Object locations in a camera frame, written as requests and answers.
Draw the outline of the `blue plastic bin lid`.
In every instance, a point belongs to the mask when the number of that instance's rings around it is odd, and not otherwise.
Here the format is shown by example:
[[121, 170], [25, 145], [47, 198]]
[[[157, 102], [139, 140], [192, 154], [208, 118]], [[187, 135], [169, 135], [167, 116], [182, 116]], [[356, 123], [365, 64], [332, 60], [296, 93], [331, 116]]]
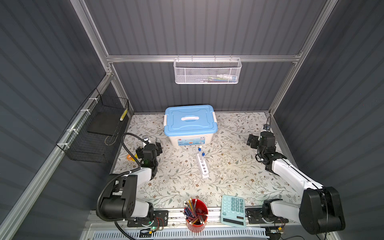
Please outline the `blue plastic bin lid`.
[[218, 123], [211, 105], [169, 107], [165, 111], [164, 132], [168, 137], [214, 134]]

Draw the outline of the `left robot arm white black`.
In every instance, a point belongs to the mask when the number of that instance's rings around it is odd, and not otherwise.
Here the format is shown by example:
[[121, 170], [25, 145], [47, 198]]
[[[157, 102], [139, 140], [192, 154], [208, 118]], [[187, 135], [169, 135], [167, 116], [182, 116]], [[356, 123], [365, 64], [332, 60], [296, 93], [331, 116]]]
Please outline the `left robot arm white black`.
[[[125, 136], [134, 137], [145, 145], [137, 148], [137, 153], [133, 154], [124, 143]], [[118, 222], [136, 218], [149, 222], [154, 220], [153, 204], [137, 199], [137, 188], [155, 178], [159, 165], [157, 157], [163, 153], [163, 149], [161, 143], [152, 143], [132, 133], [123, 133], [121, 143], [138, 167], [114, 175], [106, 183], [97, 199], [96, 214], [105, 222], [113, 222], [126, 238], [133, 240]]]

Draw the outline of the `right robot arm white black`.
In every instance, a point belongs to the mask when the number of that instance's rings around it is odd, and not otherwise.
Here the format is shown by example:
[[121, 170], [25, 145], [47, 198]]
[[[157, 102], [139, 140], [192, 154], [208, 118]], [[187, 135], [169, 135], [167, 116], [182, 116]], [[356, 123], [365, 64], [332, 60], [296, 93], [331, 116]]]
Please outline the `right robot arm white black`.
[[300, 204], [282, 199], [265, 200], [261, 210], [263, 221], [273, 223], [278, 218], [288, 219], [300, 223], [311, 235], [344, 230], [346, 221], [339, 192], [314, 181], [276, 151], [271, 123], [272, 117], [268, 116], [260, 135], [250, 134], [247, 145], [257, 151], [257, 162], [264, 164], [266, 171], [284, 179], [302, 200]]

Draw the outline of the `yellow marker in basket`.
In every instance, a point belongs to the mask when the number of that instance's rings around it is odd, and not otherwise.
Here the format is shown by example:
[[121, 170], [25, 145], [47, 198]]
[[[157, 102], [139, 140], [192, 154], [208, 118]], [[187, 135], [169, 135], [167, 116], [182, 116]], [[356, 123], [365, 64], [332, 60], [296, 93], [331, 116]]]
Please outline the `yellow marker in basket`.
[[128, 113], [128, 109], [125, 109], [124, 112], [122, 113], [121, 117], [120, 117], [120, 121], [122, 122], [125, 118], [125, 116], [127, 115]]

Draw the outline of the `white plastic storage bin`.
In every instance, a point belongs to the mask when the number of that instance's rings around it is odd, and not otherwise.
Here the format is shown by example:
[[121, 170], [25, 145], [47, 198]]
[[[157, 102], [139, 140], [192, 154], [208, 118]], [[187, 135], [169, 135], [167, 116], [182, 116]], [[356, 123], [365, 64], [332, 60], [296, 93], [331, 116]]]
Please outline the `white plastic storage bin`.
[[213, 135], [214, 134], [167, 137], [170, 139], [173, 146], [181, 147], [209, 144], [212, 141]]

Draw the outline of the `white test tube rack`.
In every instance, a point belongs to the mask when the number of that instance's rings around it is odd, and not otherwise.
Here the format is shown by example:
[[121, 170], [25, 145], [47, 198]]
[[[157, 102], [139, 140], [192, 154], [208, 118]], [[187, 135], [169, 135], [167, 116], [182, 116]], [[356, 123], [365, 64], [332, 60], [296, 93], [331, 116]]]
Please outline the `white test tube rack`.
[[201, 154], [197, 153], [197, 163], [203, 179], [209, 178], [209, 169], [206, 160], [201, 162]]

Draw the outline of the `mint green calculator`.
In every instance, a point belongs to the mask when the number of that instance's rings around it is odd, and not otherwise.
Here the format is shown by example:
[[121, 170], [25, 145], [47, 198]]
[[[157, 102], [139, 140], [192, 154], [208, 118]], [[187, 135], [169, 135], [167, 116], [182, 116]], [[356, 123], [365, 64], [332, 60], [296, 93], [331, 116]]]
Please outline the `mint green calculator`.
[[222, 196], [221, 223], [232, 227], [246, 227], [245, 200], [243, 198]]

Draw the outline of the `red pencil cup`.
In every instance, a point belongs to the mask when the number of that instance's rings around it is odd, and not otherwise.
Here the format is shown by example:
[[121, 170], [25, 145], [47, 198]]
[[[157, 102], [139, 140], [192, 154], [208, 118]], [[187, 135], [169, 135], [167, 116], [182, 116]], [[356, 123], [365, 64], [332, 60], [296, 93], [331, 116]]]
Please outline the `red pencil cup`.
[[183, 214], [187, 228], [193, 233], [200, 233], [208, 221], [208, 207], [199, 199], [189, 199], [184, 203]]

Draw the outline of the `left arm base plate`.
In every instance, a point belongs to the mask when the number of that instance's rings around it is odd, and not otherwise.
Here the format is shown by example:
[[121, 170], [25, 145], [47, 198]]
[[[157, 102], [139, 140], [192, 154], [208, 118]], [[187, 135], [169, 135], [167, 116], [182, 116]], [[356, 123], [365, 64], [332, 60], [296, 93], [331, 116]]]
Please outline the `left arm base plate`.
[[169, 211], [155, 210], [149, 212], [144, 218], [133, 218], [127, 220], [128, 228], [141, 227], [166, 227], [168, 225]]

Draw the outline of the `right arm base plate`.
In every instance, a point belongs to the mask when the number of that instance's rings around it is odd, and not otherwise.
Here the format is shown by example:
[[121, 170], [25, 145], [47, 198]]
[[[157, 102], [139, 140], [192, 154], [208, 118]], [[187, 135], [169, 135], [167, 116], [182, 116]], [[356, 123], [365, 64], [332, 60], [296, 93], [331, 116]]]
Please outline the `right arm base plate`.
[[287, 224], [288, 219], [281, 217], [263, 217], [262, 208], [245, 208], [245, 214], [248, 218], [249, 224]]

